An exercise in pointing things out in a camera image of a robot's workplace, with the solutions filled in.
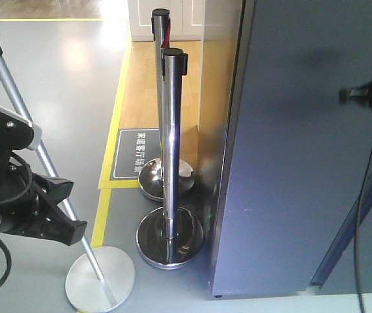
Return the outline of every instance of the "gray floor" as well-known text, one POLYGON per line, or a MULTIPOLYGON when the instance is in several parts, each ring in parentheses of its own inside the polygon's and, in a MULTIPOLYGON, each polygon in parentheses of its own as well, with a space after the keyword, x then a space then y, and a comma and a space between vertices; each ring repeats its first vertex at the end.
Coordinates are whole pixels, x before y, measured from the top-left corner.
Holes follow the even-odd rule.
MULTIPOLYGON (((112 40, 125 42, 126 26, 121 22, 113 28, 112 40)), ((0 22, 5 58, 33 119, 44 130, 60 174, 76 183, 71 199, 79 217, 89 222, 87 237, 98 203, 98 179, 123 55, 123 44, 109 46, 103 40, 107 33, 103 22, 0 22)), ((1 85, 0 104, 10 107, 1 85)), ((34 153, 23 155, 34 171, 42 172, 34 153)), ((148 266, 137 253, 135 231, 157 206, 136 188, 112 193, 105 245, 125 250, 136 267, 132 294, 117 311, 358 312, 355 295, 216 300, 207 284, 207 247, 177 271, 148 266)), ((0 289, 0 312, 75 312, 66 299, 64 280, 83 252, 80 245, 68 248, 7 235, 3 239, 13 268, 0 289)), ((0 275, 3 268, 0 252, 0 275)), ((372 294, 365 299, 372 312, 372 294)))

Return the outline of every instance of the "white door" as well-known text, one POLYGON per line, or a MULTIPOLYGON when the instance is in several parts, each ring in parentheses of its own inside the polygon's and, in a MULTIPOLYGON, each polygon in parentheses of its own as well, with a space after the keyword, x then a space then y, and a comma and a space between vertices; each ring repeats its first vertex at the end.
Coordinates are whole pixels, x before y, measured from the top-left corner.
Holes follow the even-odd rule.
POLYGON ((205 0, 182 0, 182 35, 201 40, 205 0))
POLYGON ((151 13, 170 10, 171 40, 201 40, 205 0, 128 0, 133 41, 152 41, 151 13))

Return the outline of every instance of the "black stanchion cap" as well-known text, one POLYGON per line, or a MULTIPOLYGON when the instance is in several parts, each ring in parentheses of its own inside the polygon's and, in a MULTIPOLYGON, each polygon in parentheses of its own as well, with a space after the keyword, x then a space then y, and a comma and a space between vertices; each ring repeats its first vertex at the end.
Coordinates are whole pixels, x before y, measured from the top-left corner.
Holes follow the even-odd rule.
POLYGON ((187 75, 187 63, 188 63, 188 54, 184 53, 182 49, 178 48, 167 48, 162 51, 163 58, 167 57, 176 57, 176 65, 180 68, 180 73, 182 75, 187 75))
POLYGON ((153 34, 155 34, 155 29, 154 29, 154 17, 155 16, 162 17, 162 27, 163 27, 164 33, 166 33, 167 28, 169 27, 169 24, 170 24, 170 11, 167 10, 166 8, 156 8, 155 10, 152 11, 151 29, 152 29, 153 34))

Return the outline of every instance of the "round metal base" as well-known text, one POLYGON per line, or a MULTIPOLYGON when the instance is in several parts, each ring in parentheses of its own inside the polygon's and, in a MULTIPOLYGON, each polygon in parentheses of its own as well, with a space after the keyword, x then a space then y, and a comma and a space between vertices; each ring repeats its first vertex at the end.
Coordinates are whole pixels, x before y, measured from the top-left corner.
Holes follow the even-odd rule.
MULTIPOLYGON (((144 165, 138 176, 139 186, 146 197, 163 201, 163 177, 161 159, 155 158, 144 165)), ((196 174, 185 161, 179 161, 179 196, 185 195, 194 185, 196 174)))
POLYGON ((121 305, 129 296, 135 280, 134 263, 119 248, 94 249, 105 281, 99 281, 84 254, 71 266, 66 278, 66 294, 81 312, 105 313, 121 305))
POLYGON ((164 208, 150 212, 139 225, 136 243, 142 258, 159 269, 179 269, 189 262, 203 243, 203 227, 187 209, 177 209, 177 237, 163 236, 164 208))

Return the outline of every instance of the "silver metal stand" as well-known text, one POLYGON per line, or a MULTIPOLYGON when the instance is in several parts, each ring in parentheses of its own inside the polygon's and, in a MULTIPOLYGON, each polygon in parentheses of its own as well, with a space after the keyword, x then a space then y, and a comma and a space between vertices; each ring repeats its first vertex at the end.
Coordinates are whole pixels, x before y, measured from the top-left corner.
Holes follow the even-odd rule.
MULTIPOLYGON (((2 56, 0 56, 0 80, 14 109, 21 116, 32 121, 2 56)), ((42 140, 36 149, 36 153, 47 174, 51 177, 58 177, 57 170, 42 140)), ((63 207, 69 218, 77 220, 70 199, 63 201, 63 207)), ((82 312, 110 312, 118 307, 130 294, 135 278, 134 264, 131 258, 118 248, 108 246, 97 248, 95 249, 95 256, 85 235, 81 243, 86 253, 74 262, 68 272, 66 278, 68 300, 82 312), (106 278, 98 260, 104 265, 106 278)))
POLYGON ((203 243, 203 228, 189 210, 178 207, 180 109, 182 75, 187 54, 181 49, 163 51, 164 95, 162 106, 162 156, 164 206, 149 213, 137 229, 139 253, 161 269, 178 269, 191 260, 203 243))
MULTIPOLYGON (((169 47, 170 32, 170 11, 164 8, 157 8, 152 11, 152 32, 154 33, 155 43, 155 65, 157 81, 157 101, 158 101, 158 123, 160 129, 161 156, 163 158, 163 76, 162 76, 162 50, 169 47)), ((162 158, 155 158, 144 165, 138 176, 139 186, 146 197, 163 201, 163 166, 162 158)), ((184 195, 194 185, 195 172, 193 168, 185 161, 180 160, 179 164, 179 194, 184 195)))

